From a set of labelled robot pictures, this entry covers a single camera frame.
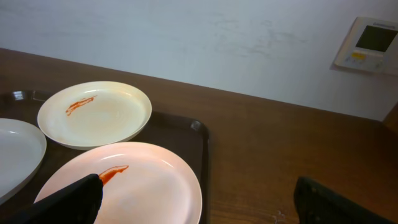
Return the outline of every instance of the ketchup stain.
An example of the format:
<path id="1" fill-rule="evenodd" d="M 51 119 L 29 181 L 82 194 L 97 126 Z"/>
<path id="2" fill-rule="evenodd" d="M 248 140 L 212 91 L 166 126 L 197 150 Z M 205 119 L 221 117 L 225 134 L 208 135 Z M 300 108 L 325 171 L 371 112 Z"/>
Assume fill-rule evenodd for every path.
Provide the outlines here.
<path id="1" fill-rule="evenodd" d="M 83 106 L 83 105 L 85 105 L 85 104 L 87 104 L 87 103 L 93 101 L 93 100 L 94 100 L 94 97 L 96 97 L 96 96 L 97 96 L 97 95 L 92 96 L 92 97 L 90 97 L 90 98 L 88 98 L 88 99 L 83 98 L 83 99 L 81 99 L 80 101 L 77 101 L 76 103 L 70 105 L 69 108 L 66 110 L 67 115 L 69 116 L 70 114 L 72 114 L 72 112 L 73 112 L 75 109 L 77 109 L 77 108 L 79 108 L 79 107 L 81 107 L 81 106 Z"/>
<path id="2" fill-rule="evenodd" d="M 112 177 L 114 177 L 118 172 L 122 173 L 127 168 L 129 168 L 129 166 L 114 166 L 114 167 L 111 167 L 111 168 L 107 169 L 106 171 L 102 172 L 99 175 L 99 178 L 102 180 L 102 183 L 105 186 L 105 184 L 108 183 L 108 181 L 110 181 L 112 179 Z"/>

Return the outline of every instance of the orange sauce smear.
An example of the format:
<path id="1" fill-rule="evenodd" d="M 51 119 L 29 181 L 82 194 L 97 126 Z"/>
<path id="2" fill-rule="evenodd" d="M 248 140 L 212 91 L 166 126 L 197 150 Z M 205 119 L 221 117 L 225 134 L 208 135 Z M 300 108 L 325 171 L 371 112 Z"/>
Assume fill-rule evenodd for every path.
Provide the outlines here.
<path id="1" fill-rule="evenodd" d="M 129 166 L 114 166 L 111 167 L 109 169 L 107 169 L 106 171 L 102 172 L 99 175 L 99 178 L 102 180 L 102 183 L 105 185 L 106 183 L 108 183 L 108 181 L 110 181 L 112 179 L 112 177 L 114 177 L 118 172 L 122 173 L 123 171 L 125 171 L 127 168 L 129 168 Z"/>
<path id="2" fill-rule="evenodd" d="M 93 100 L 94 100 L 94 97 L 96 97 L 96 96 L 97 96 L 97 95 L 92 96 L 92 97 L 90 97 L 90 98 L 88 98 L 88 99 L 83 98 L 83 99 L 81 99 L 80 101 L 77 101 L 76 103 L 70 105 L 69 108 L 66 110 L 67 115 L 68 115 L 68 116 L 71 115 L 72 112 L 73 112 L 75 109 L 77 109 L 77 108 L 79 108 L 79 107 L 81 107 L 81 106 L 83 106 L 83 105 L 85 105 L 85 104 L 87 104 L 87 103 L 93 101 Z"/>

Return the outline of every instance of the wooden table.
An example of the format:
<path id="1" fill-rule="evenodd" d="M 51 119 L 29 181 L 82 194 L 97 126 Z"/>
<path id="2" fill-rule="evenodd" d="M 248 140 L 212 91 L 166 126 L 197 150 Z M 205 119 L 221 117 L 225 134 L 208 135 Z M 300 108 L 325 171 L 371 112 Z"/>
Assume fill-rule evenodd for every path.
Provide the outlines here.
<path id="1" fill-rule="evenodd" d="M 211 223 L 298 223 L 301 175 L 398 222 L 398 138 L 378 121 L 0 49 L 0 93 L 97 80 L 134 85 L 154 110 L 208 126 Z"/>

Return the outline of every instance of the black tray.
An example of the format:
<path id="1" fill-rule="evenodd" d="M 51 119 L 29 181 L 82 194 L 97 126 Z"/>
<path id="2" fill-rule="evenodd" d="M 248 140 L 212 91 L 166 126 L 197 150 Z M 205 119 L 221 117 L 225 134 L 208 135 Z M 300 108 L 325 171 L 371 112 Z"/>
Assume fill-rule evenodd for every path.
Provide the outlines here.
<path id="1" fill-rule="evenodd" d="M 0 118 L 26 121 L 37 126 L 37 113 L 52 94 L 14 91 L 0 95 Z M 132 141 L 162 146 L 179 155 L 197 176 L 203 197 L 200 223 L 209 222 L 209 132 L 201 122 L 153 111 L 145 128 Z M 44 183 L 61 166 L 84 151 L 69 149 L 47 138 L 42 165 L 32 180 L 15 196 L 0 205 L 0 220 L 33 203 Z"/>

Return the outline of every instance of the dirty plate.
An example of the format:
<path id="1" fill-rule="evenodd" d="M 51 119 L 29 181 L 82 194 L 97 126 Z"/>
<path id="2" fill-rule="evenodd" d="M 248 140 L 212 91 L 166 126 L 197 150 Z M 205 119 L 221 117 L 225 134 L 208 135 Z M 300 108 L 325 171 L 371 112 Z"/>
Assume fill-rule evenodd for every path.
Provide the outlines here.
<path id="1" fill-rule="evenodd" d="M 72 159 L 43 186 L 35 202 L 85 177 L 105 183 L 95 223 L 197 224 L 199 182 L 171 151 L 141 142 L 102 146 Z"/>
<path id="2" fill-rule="evenodd" d="M 148 122 L 152 106 L 139 89 L 118 82 L 89 82 L 66 88 L 40 108 L 43 133 L 72 149 L 89 150 L 128 141 Z"/>
<path id="3" fill-rule="evenodd" d="M 35 175 L 46 146 L 44 134 L 35 126 L 0 119 L 0 205 Z"/>

